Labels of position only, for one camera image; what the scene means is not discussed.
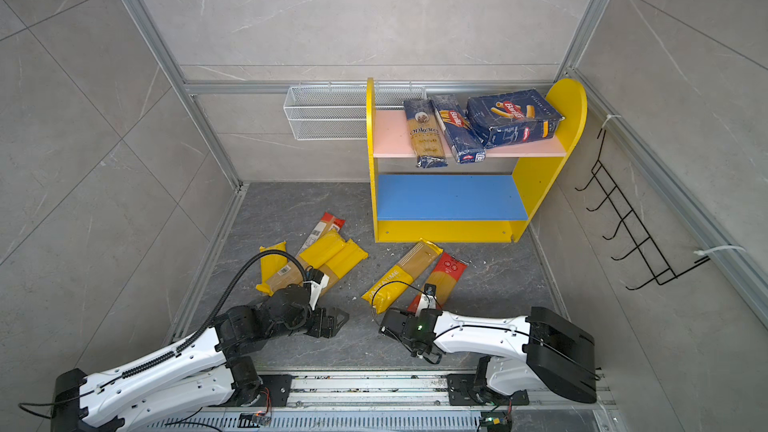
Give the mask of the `yellow Pastatime spaghetti bag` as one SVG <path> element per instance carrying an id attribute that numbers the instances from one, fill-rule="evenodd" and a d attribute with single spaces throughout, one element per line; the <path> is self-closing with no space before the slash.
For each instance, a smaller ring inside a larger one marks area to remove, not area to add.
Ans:
<path id="1" fill-rule="evenodd" d="M 443 253 L 438 245 L 420 240 L 363 296 L 376 314 L 385 312 Z"/>

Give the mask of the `red yellow pasta bag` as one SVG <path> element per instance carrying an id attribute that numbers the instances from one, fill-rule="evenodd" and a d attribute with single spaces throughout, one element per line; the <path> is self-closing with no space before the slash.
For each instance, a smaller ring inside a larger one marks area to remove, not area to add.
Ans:
<path id="1" fill-rule="evenodd" d="M 439 303 L 437 309 L 441 309 L 447 303 L 453 289 L 466 269 L 467 264 L 465 262 L 454 258 L 448 253 L 443 252 L 439 256 L 435 267 L 425 282 L 425 284 L 434 284 L 437 287 L 436 297 Z M 421 292 L 418 293 L 408 306 L 408 312 L 416 313 Z"/>

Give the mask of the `blue Barilla spaghetti bag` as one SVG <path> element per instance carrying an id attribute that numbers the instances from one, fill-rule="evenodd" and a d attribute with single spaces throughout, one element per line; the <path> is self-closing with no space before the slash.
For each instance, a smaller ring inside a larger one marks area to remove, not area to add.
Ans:
<path id="1" fill-rule="evenodd" d="M 430 100 L 456 162 L 469 164 L 484 161 L 485 148 L 470 126 L 457 97 L 455 95 L 434 95 Z"/>

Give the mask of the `blue yellow spaghetti bag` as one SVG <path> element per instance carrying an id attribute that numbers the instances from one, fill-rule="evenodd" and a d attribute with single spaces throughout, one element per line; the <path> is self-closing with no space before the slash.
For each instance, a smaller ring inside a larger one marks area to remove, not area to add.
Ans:
<path id="1" fill-rule="evenodd" d="M 403 106 L 416 166 L 421 169 L 446 167 L 448 163 L 431 101 L 409 99 Z"/>

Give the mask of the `blue Barilla rigatoni box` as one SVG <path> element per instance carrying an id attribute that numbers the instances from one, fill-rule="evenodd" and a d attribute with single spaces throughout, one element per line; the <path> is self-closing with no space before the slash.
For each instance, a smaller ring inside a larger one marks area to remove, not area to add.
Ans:
<path id="1" fill-rule="evenodd" d="M 535 89 L 470 97 L 467 117 L 486 149 L 552 139 L 564 120 Z"/>

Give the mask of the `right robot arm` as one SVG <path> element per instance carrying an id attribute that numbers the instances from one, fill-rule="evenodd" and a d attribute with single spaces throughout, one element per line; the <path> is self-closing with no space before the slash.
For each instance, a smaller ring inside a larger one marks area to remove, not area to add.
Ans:
<path id="1" fill-rule="evenodd" d="M 597 402 L 593 336 L 545 307 L 534 306 L 528 315 L 514 318 L 392 308 L 385 312 L 379 332 L 426 361 L 439 362 L 446 354 L 478 354 L 470 386 L 478 401 L 545 388 L 572 402 Z"/>

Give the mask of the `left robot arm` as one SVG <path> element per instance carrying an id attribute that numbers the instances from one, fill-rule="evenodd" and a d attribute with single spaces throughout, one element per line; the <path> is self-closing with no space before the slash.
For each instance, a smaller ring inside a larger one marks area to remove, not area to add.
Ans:
<path id="1" fill-rule="evenodd" d="M 337 307 L 319 306 L 329 279 L 304 265 L 298 267 L 298 283 L 259 303 L 226 309 L 239 280 L 267 255 L 257 253 L 235 273 L 191 335 L 104 372 L 67 371 L 57 377 L 50 402 L 21 402 L 19 408 L 47 420 L 53 431 L 127 431 L 189 408 L 250 405 L 266 398 L 253 353 L 294 333 L 332 338 L 349 320 Z"/>

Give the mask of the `small tan pasta bag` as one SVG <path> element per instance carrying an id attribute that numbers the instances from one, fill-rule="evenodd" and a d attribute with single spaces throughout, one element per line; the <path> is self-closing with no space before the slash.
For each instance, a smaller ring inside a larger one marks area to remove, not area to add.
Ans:
<path id="1" fill-rule="evenodd" d="M 285 276 L 290 271 L 287 268 L 288 260 L 275 254 L 268 254 L 260 259 L 261 282 L 256 289 L 272 296 L 277 290 L 284 287 Z"/>

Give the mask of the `yellow shelf unit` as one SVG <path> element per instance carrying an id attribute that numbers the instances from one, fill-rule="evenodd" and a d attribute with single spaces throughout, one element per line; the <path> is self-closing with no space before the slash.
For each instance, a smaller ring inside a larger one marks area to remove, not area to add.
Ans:
<path id="1" fill-rule="evenodd" d="M 428 169 L 389 174 L 378 169 L 384 158 L 411 158 L 403 111 L 375 105 L 373 81 L 366 86 L 366 132 L 373 236 L 378 242 L 509 243 L 518 241 L 563 170 L 586 126 L 588 102 L 583 85 L 556 82 L 547 101 L 565 118 L 551 140 L 501 147 L 499 158 L 513 158 L 507 174 L 445 174 Z"/>

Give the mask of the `red white spaghetti bag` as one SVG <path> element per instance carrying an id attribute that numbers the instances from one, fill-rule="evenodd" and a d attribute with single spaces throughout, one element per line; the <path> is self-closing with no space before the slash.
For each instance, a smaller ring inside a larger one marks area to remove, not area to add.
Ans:
<path id="1" fill-rule="evenodd" d="M 305 239 L 303 245 L 300 247 L 299 252 L 304 252 L 307 248 L 312 246 L 320 237 L 325 235 L 331 230 L 339 232 L 345 224 L 345 220 L 336 217 L 331 213 L 324 213 L 317 225 L 312 229 L 310 234 Z"/>

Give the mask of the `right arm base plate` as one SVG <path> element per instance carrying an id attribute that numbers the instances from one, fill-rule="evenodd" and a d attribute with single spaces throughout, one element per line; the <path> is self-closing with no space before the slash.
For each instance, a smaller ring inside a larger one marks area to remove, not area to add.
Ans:
<path id="1" fill-rule="evenodd" d="M 451 406 L 527 406 L 530 404 L 526 390 L 503 395 L 482 385 L 480 380 L 472 374 L 448 374 L 446 381 Z"/>

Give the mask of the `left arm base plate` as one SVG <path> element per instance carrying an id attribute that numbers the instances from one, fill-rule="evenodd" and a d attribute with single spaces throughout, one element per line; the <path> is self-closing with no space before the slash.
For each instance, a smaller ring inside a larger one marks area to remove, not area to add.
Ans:
<path id="1" fill-rule="evenodd" d="M 286 407 L 293 376 L 268 374 L 256 378 L 236 379 L 233 394 L 222 403 L 224 407 Z"/>

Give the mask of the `aluminium mounting rail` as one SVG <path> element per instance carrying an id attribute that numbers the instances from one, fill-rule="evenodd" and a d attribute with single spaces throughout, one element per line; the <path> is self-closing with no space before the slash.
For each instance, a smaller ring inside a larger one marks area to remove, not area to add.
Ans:
<path id="1" fill-rule="evenodd" d="M 280 371 L 269 407 L 194 407 L 147 431 L 623 431 L 610 389 L 594 404 L 544 388 L 499 403 L 468 395 L 468 371 Z"/>

